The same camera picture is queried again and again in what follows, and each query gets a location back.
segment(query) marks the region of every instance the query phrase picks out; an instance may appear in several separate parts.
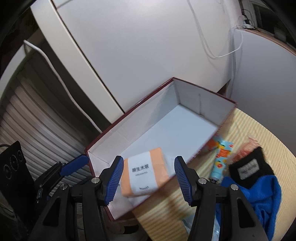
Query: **black sock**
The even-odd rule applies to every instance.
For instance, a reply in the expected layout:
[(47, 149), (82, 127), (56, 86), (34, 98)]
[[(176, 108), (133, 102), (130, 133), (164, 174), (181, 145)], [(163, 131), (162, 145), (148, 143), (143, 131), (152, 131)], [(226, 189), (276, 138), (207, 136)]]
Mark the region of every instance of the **black sock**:
[(254, 149), (249, 155), (229, 165), (231, 178), (240, 186), (250, 189), (261, 176), (274, 175), (267, 164), (261, 147)]

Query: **blue cloth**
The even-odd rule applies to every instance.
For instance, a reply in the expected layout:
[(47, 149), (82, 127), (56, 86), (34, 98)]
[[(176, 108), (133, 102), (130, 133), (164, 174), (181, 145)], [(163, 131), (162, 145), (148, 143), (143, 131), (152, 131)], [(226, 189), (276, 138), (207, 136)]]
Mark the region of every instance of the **blue cloth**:
[[(235, 182), (230, 177), (225, 177), (221, 183), (221, 186), (229, 187), (234, 183)], [(249, 203), (252, 205), (260, 223), (266, 232), (268, 240), (271, 241), (274, 235), (276, 214), (281, 203), (281, 187), (276, 176), (262, 176), (250, 189), (241, 187), (240, 185), (238, 186)], [(216, 216), (219, 222), (220, 214), (219, 206), (217, 206)]]

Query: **sock label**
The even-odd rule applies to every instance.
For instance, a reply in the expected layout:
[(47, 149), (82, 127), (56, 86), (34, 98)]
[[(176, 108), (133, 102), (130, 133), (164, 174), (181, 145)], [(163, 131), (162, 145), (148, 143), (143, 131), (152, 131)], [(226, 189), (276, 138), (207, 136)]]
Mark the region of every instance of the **sock label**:
[(254, 158), (248, 164), (240, 167), (238, 170), (239, 177), (241, 180), (246, 179), (247, 177), (253, 175), (256, 171), (259, 170), (259, 165), (257, 160)]

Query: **white cable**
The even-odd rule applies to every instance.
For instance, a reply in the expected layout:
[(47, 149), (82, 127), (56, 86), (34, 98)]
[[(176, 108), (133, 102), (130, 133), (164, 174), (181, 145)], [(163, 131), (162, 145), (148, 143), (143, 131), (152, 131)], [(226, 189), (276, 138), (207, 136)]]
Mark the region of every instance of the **white cable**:
[(202, 29), (201, 29), (200, 23), (199, 23), (199, 21), (198, 21), (198, 19), (197, 19), (196, 13), (195, 13), (195, 11), (194, 11), (192, 5), (191, 5), (190, 0), (187, 0), (187, 3), (188, 3), (189, 8), (190, 8), (190, 10), (191, 10), (191, 12), (192, 12), (192, 15), (193, 15), (193, 18), (194, 18), (194, 21), (195, 21), (195, 25), (196, 25), (197, 31), (198, 31), (198, 33), (199, 33), (199, 35), (200, 35), (200, 37), (201, 37), (201, 40), (202, 40), (202, 42), (206, 45), (207, 50), (209, 51), (209, 53), (212, 55), (212, 56), (210, 56), (210, 57), (213, 57), (213, 58), (222, 58), (222, 57), (225, 57), (225, 56), (227, 56), (227, 55), (229, 55), (229, 54), (234, 53), (235, 51), (239, 50), (239, 49), (242, 47), (242, 43), (243, 43), (243, 41), (244, 41), (244, 37), (243, 37), (243, 34), (242, 34), (242, 32), (241, 32), (242, 41), (241, 41), (241, 43), (240, 43), (240, 45), (238, 46), (237, 49), (231, 51), (230, 53), (224, 54), (224, 55), (222, 55), (222, 56), (216, 56), (216, 55), (214, 55), (213, 52), (211, 51), (211, 49), (210, 49), (208, 43), (207, 43), (207, 40), (205, 39), (205, 36), (203, 35), (203, 32), (202, 32)]
[(62, 84), (62, 86), (64, 87), (65, 91), (67, 92), (67, 95), (69, 96), (69, 98), (71, 99), (71, 101), (74, 103), (74, 105), (80, 110), (80, 112), (92, 123), (92, 125), (98, 130), (98, 132), (102, 133), (102, 131), (100, 130), (100, 128), (95, 124), (95, 122), (89, 117), (88, 114), (85, 113), (85, 111), (77, 104), (77, 102), (74, 100), (74, 98), (72, 97), (72, 95), (70, 94), (68, 88), (66, 87), (65, 83), (63, 82), (62, 78), (60, 77), (59, 73), (55, 70), (54, 66), (52, 65), (52, 63), (50, 62), (49, 58), (47, 57), (47, 55), (37, 46), (35, 46), (34, 44), (28, 42), (27, 40), (24, 40), (24, 44), (28, 45), (29, 47), (31, 47), (32, 49), (35, 49), (37, 52), (39, 52), (43, 58), (46, 60), (46, 62), (48, 63), (49, 67), (51, 68), (52, 72), (55, 74), (55, 76), (57, 77), (57, 79), (60, 81), (60, 83)]

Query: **orange package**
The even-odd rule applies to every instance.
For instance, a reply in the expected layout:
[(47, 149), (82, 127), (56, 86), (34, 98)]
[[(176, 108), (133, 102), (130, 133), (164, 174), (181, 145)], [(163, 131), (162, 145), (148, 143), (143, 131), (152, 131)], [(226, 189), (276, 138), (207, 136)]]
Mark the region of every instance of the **orange package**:
[(169, 180), (161, 148), (124, 160), (121, 193), (125, 197), (148, 195)]

